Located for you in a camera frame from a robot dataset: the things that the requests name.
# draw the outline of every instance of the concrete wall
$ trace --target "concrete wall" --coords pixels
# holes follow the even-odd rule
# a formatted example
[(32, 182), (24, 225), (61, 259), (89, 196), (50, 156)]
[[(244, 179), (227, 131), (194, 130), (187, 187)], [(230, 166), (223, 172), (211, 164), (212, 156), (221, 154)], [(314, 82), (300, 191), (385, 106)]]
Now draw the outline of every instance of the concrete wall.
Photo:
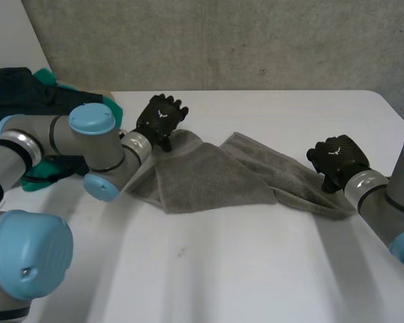
[(404, 1), (23, 4), (53, 71), (87, 87), (369, 89), (404, 118)]
[(49, 68), (21, 1), (0, 0), (0, 68)]

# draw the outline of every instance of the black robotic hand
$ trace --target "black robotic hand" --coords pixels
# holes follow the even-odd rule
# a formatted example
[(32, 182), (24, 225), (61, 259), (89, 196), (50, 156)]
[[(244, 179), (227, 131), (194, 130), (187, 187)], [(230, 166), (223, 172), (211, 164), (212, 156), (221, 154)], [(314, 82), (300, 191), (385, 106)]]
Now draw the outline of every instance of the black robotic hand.
[(189, 108), (180, 108), (181, 101), (164, 94), (154, 96), (136, 122), (136, 131), (145, 135), (151, 145), (157, 144), (164, 151), (172, 151), (169, 136), (189, 113)]
[(344, 190), (350, 178), (370, 169), (364, 152), (346, 135), (317, 143), (315, 149), (308, 150), (307, 158), (318, 173), (325, 175), (322, 189), (327, 193)]

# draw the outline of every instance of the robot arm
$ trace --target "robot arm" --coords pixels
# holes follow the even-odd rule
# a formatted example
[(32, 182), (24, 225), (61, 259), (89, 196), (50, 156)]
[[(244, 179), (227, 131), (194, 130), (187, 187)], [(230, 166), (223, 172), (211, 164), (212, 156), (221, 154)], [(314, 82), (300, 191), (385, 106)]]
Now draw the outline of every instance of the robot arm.
[[(90, 172), (84, 188), (112, 201), (149, 157), (154, 145), (170, 151), (169, 136), (189, 113), (180, 101), (154, 96), (136, 128), (120, 139), (102, 104), (79, 106), (69, 116), (15, 115), (0, 122), (0, 201), (46, 155), (82, 155)], [(67, 223), (55, 215), (0, 212), (0, 322), (22, 322), (33, 299), (52, 293), (73, 256)]]
[(323, 190), (344, 191), (347, 200), (404, 264), (404, 147), (390, 179), (372, 170), (361, 149), (347, 136), (329, 138), (307, 158), (325, 175)]

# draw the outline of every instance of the gray towel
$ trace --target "gray towel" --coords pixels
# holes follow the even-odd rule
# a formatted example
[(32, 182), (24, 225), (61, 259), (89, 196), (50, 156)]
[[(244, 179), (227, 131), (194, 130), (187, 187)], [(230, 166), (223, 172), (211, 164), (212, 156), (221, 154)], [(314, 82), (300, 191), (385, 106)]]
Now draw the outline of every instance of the gray towel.
[(128, 191), (168, 213), (234, 205), (274, 204), (345, 219), (355, 213), (343, 194), (321, 190), (323, 177), (240, 133), (220, 148), (190, 131), (175, 131), (172, 152), (153, 151), (154, 166)]
[(251, 138), (234, 133), (220, 147), (267, 183), (285, 205), (335, 220), (356, 213), (342, 192), (322, 191), (323, 176)]
[(265, 182), (194, 133), (174, 131), (170, 142), (172, 152), (156, 147), (152, 153), (154, 167), (128, 191), (167, 213), (276, 202)]

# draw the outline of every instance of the white table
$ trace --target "white table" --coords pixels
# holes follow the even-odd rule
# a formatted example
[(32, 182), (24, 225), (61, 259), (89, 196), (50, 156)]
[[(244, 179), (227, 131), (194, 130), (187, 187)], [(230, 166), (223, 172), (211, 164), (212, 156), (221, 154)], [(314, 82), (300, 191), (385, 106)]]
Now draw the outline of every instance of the white table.
[[(132, 129), (154, 92), (116, 92)], [(389, 175), (404, 122), (366, 91), (169, 92), (181, 127), (219, 145), (241, 132), (310, 167), (317, 141), (347, 134)], [(333, 222), (283, 205), (166, 215), (127, 193), (110, 204), (71, 178), (8, 192), (3, 209), (69, 220), (73, 264), (27, 322), (404, 322), (404, 266), (355, 216)]]

